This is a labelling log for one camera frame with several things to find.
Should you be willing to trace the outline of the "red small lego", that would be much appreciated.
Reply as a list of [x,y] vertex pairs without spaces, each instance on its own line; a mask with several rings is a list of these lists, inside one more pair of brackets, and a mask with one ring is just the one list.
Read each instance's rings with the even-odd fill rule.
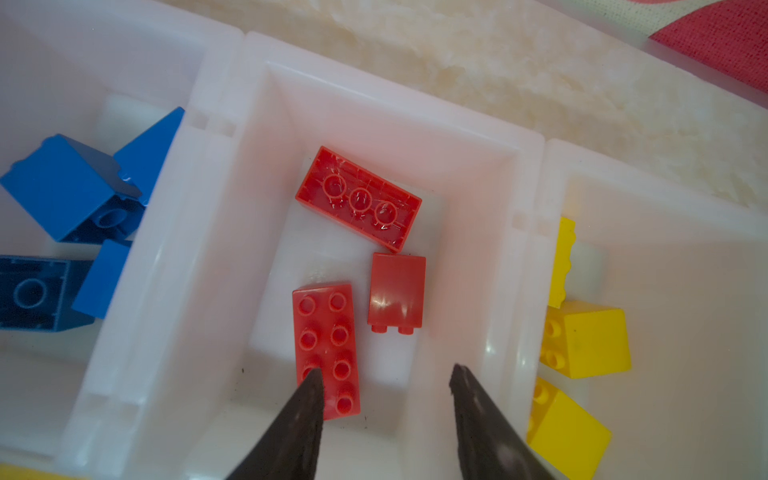
[[390,327],[412,335],[423,325],[426,258],[374,253],[367,323],[374,333]]

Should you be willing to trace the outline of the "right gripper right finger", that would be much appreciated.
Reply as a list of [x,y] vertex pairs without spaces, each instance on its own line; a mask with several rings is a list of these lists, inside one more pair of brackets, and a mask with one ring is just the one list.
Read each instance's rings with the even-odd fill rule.
[[454,365],[449,387],[464,479],[553,479],[468,367]]

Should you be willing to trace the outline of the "yellow lego angled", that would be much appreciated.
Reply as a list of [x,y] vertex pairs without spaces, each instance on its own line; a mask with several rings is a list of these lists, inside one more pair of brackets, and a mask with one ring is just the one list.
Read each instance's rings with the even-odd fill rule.
[[575,242],[575,222],[561,217],[548,298],[548,306],[551,308],[559,309],[566,299],[566,280],[572,267],[571,252]]

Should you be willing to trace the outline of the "yellow lego small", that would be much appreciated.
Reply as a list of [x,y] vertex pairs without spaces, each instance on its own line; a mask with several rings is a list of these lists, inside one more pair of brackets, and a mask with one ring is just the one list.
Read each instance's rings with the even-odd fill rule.
[[539,360],[570,379],[632,368],[626,317],[619,308],[565,301],[546,312]]

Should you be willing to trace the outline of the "red long lego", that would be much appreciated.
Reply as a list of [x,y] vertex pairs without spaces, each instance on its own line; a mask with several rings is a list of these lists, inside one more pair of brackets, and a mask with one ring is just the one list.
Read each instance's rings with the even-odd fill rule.
[[324,146],[295,199],[392,253],[402,251],[422,204],[418,196]]

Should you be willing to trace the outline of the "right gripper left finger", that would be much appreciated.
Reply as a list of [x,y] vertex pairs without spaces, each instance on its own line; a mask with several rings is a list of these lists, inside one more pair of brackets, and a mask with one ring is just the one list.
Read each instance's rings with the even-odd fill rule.
[[314,479],[324,405],[322,372],[313,369],[227,479]]

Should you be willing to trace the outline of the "blue lego small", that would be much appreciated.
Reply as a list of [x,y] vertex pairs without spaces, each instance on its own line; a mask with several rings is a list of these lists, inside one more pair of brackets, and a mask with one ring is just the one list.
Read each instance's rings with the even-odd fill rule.
[[125,240],[145,211],[113,157],[61,134],[15,162],[1,185],[57,242]]
[[93,324],[93,316],[73,309],[91,265],[87,260],[3,255],[1,328],[61,332]]

